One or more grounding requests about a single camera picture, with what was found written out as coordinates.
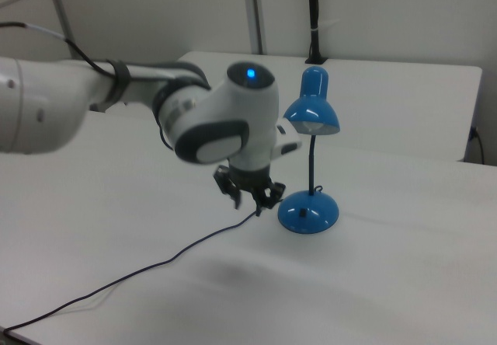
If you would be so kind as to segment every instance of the black cable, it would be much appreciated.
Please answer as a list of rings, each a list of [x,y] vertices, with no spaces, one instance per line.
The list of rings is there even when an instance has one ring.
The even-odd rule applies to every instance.
[[[171,147],[171,145],[169,145],[169,143],[167,141],[165,141],[165,138],[164,138],[164,131],[162,130],[162,127],[158,127],[158,129],[160,130],[160,135],[161,135],[161,140],[162,140],[162,143],[164,143],[164,145],[169,148],[171,151],[174,151]]]
[[[104,285],[103,287],[97,289],[96,291],[93,291],[92,293],[90,294],[87,294],[85,296],[81,296],[80,298],[76,298],[72,301],[69,301],[65,304],[63,304],[62,306],[56,308],[55,310],[52,310],[51,312],[48,312],[47,314],[43,314],[42,316],[39,316],[38,318],[35,318],[35,319],[32,319],[28,322],[24,322],[24,323],[21,323],[21,324],[18,324],[16,326],[11,326],[9,328],[5,328],[3,330],[3,336],[7,337],[8,339],[10,340],[14,340],[14,341],[18,341],[20,343],[23,343],[23,344],[27,344],[27,345],[30,345],[29,343],[25,342],[25,341],[22,341],[12,335],[9,334],[9,332],[12,332],[13,330],[15,329],[18,329],[18,328],[22,328],[22,327],[26,327],[30,324],[33,324],[35,322],[39,322],[40,320],[42,319],[45,319],[45,318],[48,318],[49,316],[55,314],[56,312],[59,312],[60,310],[62,310],[63,308],[67,308],[69,305],[72,305],[72,304],[75,304],[76,302],[79,302],[79,301],[83,301],[87,298],[90,298],[92,297],[93,295],[103,291],[104,289],[107,289],[107,288],[110,288],[112,287],[113,285],[115,284],[118,284],[120,283],[121,281],[125,281],[126,279],[129,279],[130,277],[134,277],[135,275],[138,275],[138,274],[141,274],[147,270],[150,270],[150,269],[153,269],[155,267],[159,267],[159,266],[162,266],[162,265],[166,265],[168,263],[171,263],[172,261],[176,260],[179,256],[181,256],[184,252],[186,252],[187,250],[189,249],[192,249],[194,246],[196,246],[197,244],[200,244],[201,242],[204,242],[205,240],[207,239],[210,239],[212,238],[213,236],[215,235],[218,235],[218,234],[221,234],[222,232],[226,232],[228,230],[232,230],[234,228],[238,228],[240,227],[241,225],[243,225],[244,223],[246,223],[250,218],[252,218],[254,215],[255,215],[255,211],[253,211],[251,214],[249,214],[243,221],[241,221],[240,223],[237,223],[236,225],[232,225],[232,226],[228,226],[228,227],[225,227],[225,228],[222,228],[220,230],[217,230],[215,232],[212,232],[211,234],[207,235],[207,236],[204,236],[203,238],[201,239],[198,239],[197,241],[195,242],[192,242],[191,244],[189,244],[187,247],[181,249],[179,252],[177,252],[177,254],[175,254],[173,256],[173,258],[170,258],[169,260],[166,260],[164,262],[160,262],[160,263],[155,263],[153,265],[150,265],[148,267],[144,267],[143,269],[140,269],[140,270],[137,270],[131,274],[128,274],[126,275],[125,277],[121,277],[120,279],[117,279],[116,281],[113,281],[112,283],[109,283],[107,285]]]
[[[66,38],[62,34],[59,34],[59,33],[56,33],[52,30],[43,28],[42,26],[35,26],[32,24],[28,24],[28,23],[21,23],[19,21],[8,21],[8,22],[0,23],[0,28],[12,28],[12,27],[18,27],[18,28],[23,28],[23,29],[32,29],[32,30],[42,32],[44,34],[49,34],[52,37],[56,37],[57,39],[64,41],[68,46],[70,46],[74,51],[76,51],[76,53],[78,53],[78,55],[81,56],[82,59],[84,61],[86,61],[86,63],[88,63],[93,68],[93,70],[95,70],[96,72],[98,72],[101,75],[105,75],[106,77],[109,77],[112,79],[116,78],[116,76],[113,73],[106,71],[105,69],[98,66],[92,59],[89,58],[89,56],[87,54],[85,54],[85,52],[81,48],[79,48],[79,46],[76,43],[74,43],[72,40]],[[169,81],[170,79],[171,78],[166,78],[166,77],[131,77],[130,80],[134,81],[134,82],[155,82],[155,81]]]
[[[19,21],[7,21],[5,23],[0,23],[0,28],[12,28],[15,26],[18,28],[26,28],[26,24],[20,23]]]
[[[481,154],[481,164],[485,164],[485,155],[483,154],[483,143],[481,143],[481,138],[480,134],[478,133],[478,130],[474,131],[474,137],[478,139],[478,143],[480,144],[480,154]]]

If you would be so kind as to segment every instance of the lamp neck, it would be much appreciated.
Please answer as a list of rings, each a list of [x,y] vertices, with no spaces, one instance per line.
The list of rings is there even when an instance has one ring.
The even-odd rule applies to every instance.
[[[309,146],[309,196],[314,196],[314,146],[316,136],[311,136],[311,145]]]

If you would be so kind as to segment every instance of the power cord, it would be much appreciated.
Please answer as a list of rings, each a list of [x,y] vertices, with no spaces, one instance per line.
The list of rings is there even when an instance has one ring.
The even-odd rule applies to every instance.
[[[67,308],[69,305],[72,305],[72,304],[75,304],[76,302],[79,302],[79,301],[82,301],[82,300],[85,300],[87,298],[90,298],[92,297],[93,295],[103,291],[104,289],[107,289],[107,288],[110,288],[112,287],[113,285],[116,285],[118,283],[120,283],[121,281],[125,281],[127,279],[129,279],[130,277],[134,277],[135,275],[138,275],[138,274],[141,274],[145,271],[148,271],[150,269],[153,269],[155,267],[159,267],[159,266],[162,266],[162,265],[166,265],[168,263],[171,263],[172,261],[176,260],[179,256],[181,256],[184,252],[186,252],[187,250],[189,249],[192,249],[194,246],[200,244],[201,242],[204,242],[206,241],[207,239],[210,239],[212,238],[213,236],[215,235],[218,235],[218,234],[221,234],[222,232],[226,232],[228,230],[232,230],[234,228],[238,228],[240,227],[241,225],[243,225],[244,223],[246,223],[250,218],[252,218],[254,215],[255,215],[255,211],[253,211],[251,214],[249,214],[243,221],[241,221],[240,223],[237,223],[236,225],[232,225],[232,226],[228,226],[228,227],[225,227],[225,228],[222,228],[220,230],[217,230],[215,232],[212,232],[211,234],[207,235],[207,236],[204,236],[203,238],[201,239],[198,239],[197,241],[195,242],[192,242],[190,245],[188,245],[187,247],[181,249],[179,252],[177,252],[177,254],[175,254],[173,256],[173,258],[170,258],[169,260],[166,260],[164,262],[159,262],[159,263],[154,263],[153,265],[150,265],[150,266],[147,266],[147,267],[144,267],[143,269],[139,269],[131,274],[128,274],[126,275],[125,277],[121,277],[120,279],[117,279],[116,281],[113,281],[112,283],[108,283],[107,285],[104,285],[103,287],[97,289],[96,291],[93,291],[92,293],[90,294],[87,294],[85,296],[81,296],[80,298],[76,298],[72,301],[69,301],[65,304],[63,304],[62,306],[56,308],[55,310],[52,310],[51,312],[48,312],[47,314],[43,314],[42,316],[39,316],[38,318],[35,318],[35,319],[32,319],[28,322],[24,322],[24,323],[21,323],[21,324],[18,324],[16,326],[11,326],[9,328],[5,328],[3,330],[3,335],[5,337],[7,337],[8,339],[10,340],[14,340],[14,341],[19,341],[20,343],[22,344],[26,344],[26,345],[30,345],[29,343],[25,342],[25,341],[22,341],[12,335],[9,334],[9,332],[12,332],[13,330],[15,329],[18,329],[18,328],[22,328],[22,327],[26,327],[30,324],[33,324],[35,322],[39,322],[40,320],[42,319],[45,319],[45,318],[48,318],[49,316],[55,314],[56,312],[59,312],[60,310],[62,310],[63,308]]]
[[[481,157],[481,164],[485,164],[485,155],[483,152],[483,143],[481,142],[481,137],[480,134],[478,133],[478,127],[476,126],[471,126],[471,129],[469,130],[469,141],[472,141],[474,138],[478,139],[478,144],[480,146],[480,157]]]

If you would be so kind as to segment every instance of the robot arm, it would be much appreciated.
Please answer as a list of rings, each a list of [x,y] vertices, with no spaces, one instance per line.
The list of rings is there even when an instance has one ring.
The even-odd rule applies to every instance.
[[[240,190],[257,209],[272,207],[284,185],[269,178],[270,162],[300,147],[297,132],[278,120],[278,91],[261,65],[237,63],[211,89],[194,65],[167,67],[98,63],[107,77],[83,61],[42,63],[0,57],[0,152],[59,149],[81,126],[92,104],[117,101],[148,106],[184,161],[211,164],[227,159],[214,174],[238,207]]]

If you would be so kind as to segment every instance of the white wall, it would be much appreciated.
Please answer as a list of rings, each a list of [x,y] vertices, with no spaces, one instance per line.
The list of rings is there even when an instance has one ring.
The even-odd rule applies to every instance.
[[[95,58],[156,62],[191,50],[251,53],[245,0],[62,0]]]
[[[487,163],[497,165],[497,0],[319,1],[320,20],[340,19],[320,33],[324,55],[483,68],[475,123]],[[266,53],[307,56],[308,0],[261,3]],[[479,162],[475,148],[469,159]]]

